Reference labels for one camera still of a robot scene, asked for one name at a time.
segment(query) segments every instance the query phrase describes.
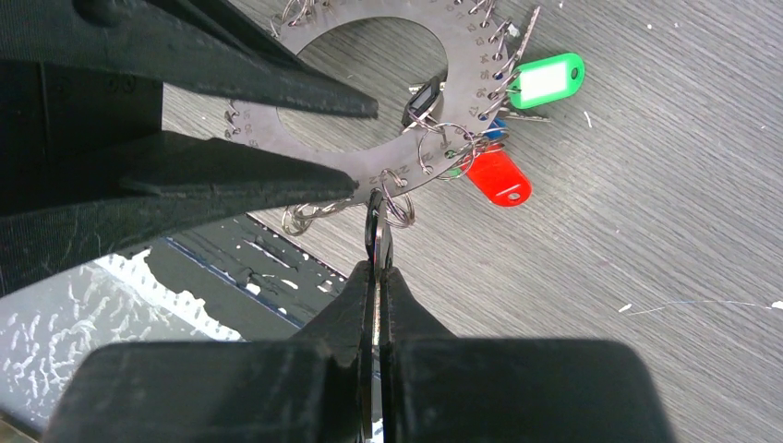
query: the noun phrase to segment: white label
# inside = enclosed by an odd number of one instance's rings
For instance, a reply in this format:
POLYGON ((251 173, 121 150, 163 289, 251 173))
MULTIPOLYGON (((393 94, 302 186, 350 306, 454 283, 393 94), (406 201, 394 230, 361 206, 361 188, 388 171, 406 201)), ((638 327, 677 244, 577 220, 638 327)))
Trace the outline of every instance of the white label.
POLYGON ((528 102, 568 88, 566 62, 525 70, 520 77, 522 101, 528 102))

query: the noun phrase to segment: key ring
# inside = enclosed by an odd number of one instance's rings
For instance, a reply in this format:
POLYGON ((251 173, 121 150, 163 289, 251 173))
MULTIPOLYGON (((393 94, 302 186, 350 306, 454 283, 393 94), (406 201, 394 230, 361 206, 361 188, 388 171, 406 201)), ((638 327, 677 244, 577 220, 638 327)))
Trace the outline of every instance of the key ring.
POLYGON ((383 192, 383 196, 386 197, 386 203, 389 207, 389 212, 391 212, 398 220, 394 221, 392 219, 387 219, 386 222, 395 228, 407 228, 416 222, 416 210, 414 209, 414 202, 411 199, 411 196, 405 193, 403 194, 403 198, 405 199, 405 206, 407 206, 408 210, 404 210, 402 207, 400 207, 400 205, 392 199, 392 194, 389 192, 389 188, 386 186, 386 180, 384 180, 386 175, 391 176, 397 187, 405 187, 405 182, 402 178, 400 178, 399 175, 397 175, 395 171, 392 171, 391 169, 384 169, 380 172, 380 190, 383 192))

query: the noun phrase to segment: white scratch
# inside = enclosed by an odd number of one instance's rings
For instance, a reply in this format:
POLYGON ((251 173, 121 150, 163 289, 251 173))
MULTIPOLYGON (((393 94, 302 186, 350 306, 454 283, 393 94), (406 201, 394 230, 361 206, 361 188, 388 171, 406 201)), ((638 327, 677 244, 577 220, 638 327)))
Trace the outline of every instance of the white scratch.
POLYGON ((58 315, 52 314, 52 317, 49 318, 49 332, 52 332, 54 330, 54 321, 57 320, 58 315))
POLYGON ((774 302, 771 306, 761 306, 757 305, 755 303, 747 303, 747 302, 735 302, 733 300, 686 300, 686 301, 679 301, 679 302, 668 302, 665 303, 661 307, 657 307, 655 309, 647 309, 646 311, 641 312, 633 312, 631 314, 628 314, 628 316, 641 316, 642 314, 649 314, 651 312, 661 311, 663 309, 666 309, 667 306, 671 305, 702 305, 707 303, 717 303, 719 305, 743 305, 743 306, 752 306, 752 307, 760 307, 762 309, 771 310, 773 308, 775 309, 783 309, 783 302, 774 302))
POLYGON ((44 397, 46 396, 46 394, 49 393, 49 390, 51 389, 49 387, 49 377, 47 376, 46 371, 43 370, 43 367, 45 365, 46 365, 46 360, 42 358, 41 364, 38 365, 38 372, 40 372, 41 375, 43 376, 43 392, 41 393, 41 395, 43 395, 44 397))
POLYGON ((38 327, 39 321, 41 321, 41 314, 36 315, 30 323, 30 340, 35 340, 35 329, 38 327))
POLYGON ((30 381, 30 386, 32 387, 32 398, 37 399, 38 398, 38 380, 35 378, 35 371, 30 371, 30 376, 27 377, 27 380, 30 381))

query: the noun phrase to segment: key ring holder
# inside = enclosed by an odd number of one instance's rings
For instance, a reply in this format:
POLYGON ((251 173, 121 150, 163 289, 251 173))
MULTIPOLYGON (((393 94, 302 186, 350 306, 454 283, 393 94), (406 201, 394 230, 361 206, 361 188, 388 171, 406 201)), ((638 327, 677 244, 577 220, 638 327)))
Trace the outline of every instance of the key ring holder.
MULTIPOLYGON (((308 44, 330 30, 344 24, 367 18, 401 18, 412 21, 429 30, 443 46, 449 62, 449 86, 442 92, 442 102, 431 115, 434 121, 450 122, 461 126, 464 132, 477 134, 486 130, 495 111, 485 111, 490 100, 476 91, 494 90, 499 82, 492 72, 503 66, 502 61, 492 59, 496 45, 489 43, 495 33, 492 26, 483 26, 485 14, 475 9, 476 3, 453 0, 390 2, 387 0, 345 0, 340 4, 311 0, 291 0, 290 5, 302 6, 298 14, 289 7, 287 16, 298 19, 295 26, 281 26, 280 42, 298 54, 308 44)), ((346 172, 357 183, 352 204, 363 204, 372 189, 379 186, 380 174, 389 170, 405 182, 404 187, 391 186, 391 197, 407 193, 453 166, 453 160, 443 156, 442 140, 427 138, 419 150, 416 147, 429 133, 426 126, 406 131, 398 138, 369 150, 355 152, 329 152, 313 150, 291 136, 283 127, 277 109, 248 102, 233 102, 229 135, 237 142, 280 153, 307 162, 323 164, 346 172), (430 174, 422 171, 419 157, 432 168, 430 174)), ((429 120, 423 122, 432 125, 429 120)), ((461 134, 446 131, 445 145, 462 146, 461 134)))

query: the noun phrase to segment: plastic key fob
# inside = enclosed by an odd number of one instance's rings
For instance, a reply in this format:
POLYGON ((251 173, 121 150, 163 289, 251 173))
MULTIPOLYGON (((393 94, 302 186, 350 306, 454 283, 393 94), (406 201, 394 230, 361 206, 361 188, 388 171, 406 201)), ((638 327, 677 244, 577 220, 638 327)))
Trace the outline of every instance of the plastic key fob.
POLYGON ((416 117, 424 117, 432 112, 432 108, 440 96, 440 77, 433 77, 418 90, 403 108, 403 127, 409 127, 414 119, 408 113, 410 110, 416 117))
POLYGON ((497 140, 498 138, 503 137, 503 131, 506 127, 506 122, 500 120, 499 118, 496 118, 495 120, 492 120, 492 123, 489 125, 489 129, 487 132, 484 133, 484 137, 487 138, 489 141, 497 140))
MULTIPOLYGON (((493 145, 488 150, 499 148, 493 145)), ((503 150, 481 154, 467 170, 467 177, 489 201, 513 207, 523 204, 533 194, 533 186, 503 150)))
POLYGON ((519 77, 510 86, 509 100, 516 109, 571 97, 584 81, 584 61, 574 53, 525 63, 515 70, 519 77))

